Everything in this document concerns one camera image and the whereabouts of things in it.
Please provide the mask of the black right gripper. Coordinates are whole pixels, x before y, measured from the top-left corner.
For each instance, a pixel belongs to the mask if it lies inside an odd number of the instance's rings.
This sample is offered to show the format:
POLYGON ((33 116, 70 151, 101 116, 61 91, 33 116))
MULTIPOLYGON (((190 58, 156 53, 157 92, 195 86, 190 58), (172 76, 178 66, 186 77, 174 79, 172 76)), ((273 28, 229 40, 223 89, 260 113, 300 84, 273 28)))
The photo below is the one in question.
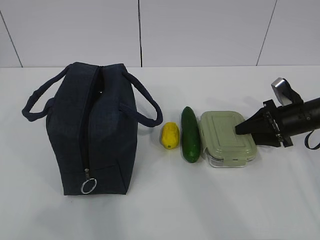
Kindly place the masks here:
POLYGON ((235 127, 237 135, 251 134, 256 145, 285 148, 293 146, 291 137, 285 133, 280 110, 274 101, 263 102, 260 108, 252 117, 235 127))

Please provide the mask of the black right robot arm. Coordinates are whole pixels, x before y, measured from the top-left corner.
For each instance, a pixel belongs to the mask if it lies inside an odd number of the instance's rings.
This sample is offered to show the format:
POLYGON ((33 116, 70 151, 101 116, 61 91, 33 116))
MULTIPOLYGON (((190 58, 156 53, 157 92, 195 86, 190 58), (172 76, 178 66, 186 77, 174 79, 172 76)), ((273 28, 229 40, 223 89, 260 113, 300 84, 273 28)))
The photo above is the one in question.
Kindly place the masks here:
POLYGON ((305 146, 309 146, 309 137, 313 131, 320 128, 320 99, 316 98, 307 102, 292 103, 277 107, 274 101, 263 102, 252 117, 235 126, 237 135, 250 134, 256 145, 271 147, 291 147, 292 136, 308 133, 305 137, 305 146))

